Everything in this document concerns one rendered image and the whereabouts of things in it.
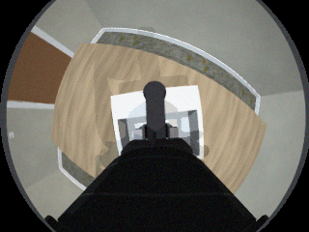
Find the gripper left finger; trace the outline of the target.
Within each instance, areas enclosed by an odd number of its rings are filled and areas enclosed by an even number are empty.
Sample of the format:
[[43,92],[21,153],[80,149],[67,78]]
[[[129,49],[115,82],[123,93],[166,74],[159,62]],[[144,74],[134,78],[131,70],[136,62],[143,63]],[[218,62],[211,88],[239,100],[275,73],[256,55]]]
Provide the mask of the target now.
[[147,124],[142,125],[139,129],[133,130],[134,140],[147,139]]

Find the black mixer tap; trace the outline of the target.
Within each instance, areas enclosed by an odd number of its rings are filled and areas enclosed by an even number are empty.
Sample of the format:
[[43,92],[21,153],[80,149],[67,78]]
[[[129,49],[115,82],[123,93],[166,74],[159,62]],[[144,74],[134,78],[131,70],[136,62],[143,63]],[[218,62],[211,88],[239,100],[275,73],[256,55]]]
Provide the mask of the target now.
[[147,139],[166,138],[165,86],[159,81],[151,81],[145,85],[143,96],[146,100]]

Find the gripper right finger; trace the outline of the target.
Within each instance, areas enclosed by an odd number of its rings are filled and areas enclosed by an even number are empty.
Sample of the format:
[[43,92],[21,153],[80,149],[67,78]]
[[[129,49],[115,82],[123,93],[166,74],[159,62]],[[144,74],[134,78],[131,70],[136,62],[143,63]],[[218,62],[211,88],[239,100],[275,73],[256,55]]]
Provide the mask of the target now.
[[[178,138],[179,137],[179,128],[173,127],[169,123],[166,123],[166,137],[167,138]],[[169,128],[169,131],[168,131]]]

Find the grey rectangular sink basin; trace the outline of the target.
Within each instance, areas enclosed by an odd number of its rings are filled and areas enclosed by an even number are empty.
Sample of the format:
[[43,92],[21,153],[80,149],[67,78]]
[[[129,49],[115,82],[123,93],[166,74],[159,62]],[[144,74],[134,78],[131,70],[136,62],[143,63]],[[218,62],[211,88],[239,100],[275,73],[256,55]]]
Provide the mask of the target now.
[[[165,120],[179,128],[182,138],[198,159],[204,158],[204,133],[198,85],[166,88]],[[119,155],[134,140],[133,130],[146,124],[143,91],[111,96],[114,131]],[[196,109],[196,110],[195,110]],[[190,111],[187,111],[190,110]]]

